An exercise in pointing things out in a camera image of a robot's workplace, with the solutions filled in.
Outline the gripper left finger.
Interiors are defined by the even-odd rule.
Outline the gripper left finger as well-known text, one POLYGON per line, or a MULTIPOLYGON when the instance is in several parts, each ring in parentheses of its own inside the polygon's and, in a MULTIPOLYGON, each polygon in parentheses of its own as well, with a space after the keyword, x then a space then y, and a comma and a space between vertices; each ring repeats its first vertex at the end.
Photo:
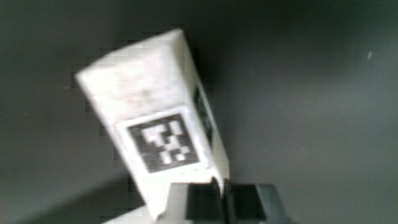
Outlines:
POLYGON ((222 203, 217 180, 174 183, 158 224, 222 224, 222 203))

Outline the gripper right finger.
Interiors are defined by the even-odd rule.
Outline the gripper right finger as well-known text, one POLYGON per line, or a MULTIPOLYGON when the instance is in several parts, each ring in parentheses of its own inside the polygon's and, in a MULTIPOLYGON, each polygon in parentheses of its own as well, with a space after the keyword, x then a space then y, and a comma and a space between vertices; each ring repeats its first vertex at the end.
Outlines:
POLYGON ((291 224, 273 184, 225 182, 225 224, 291 224))

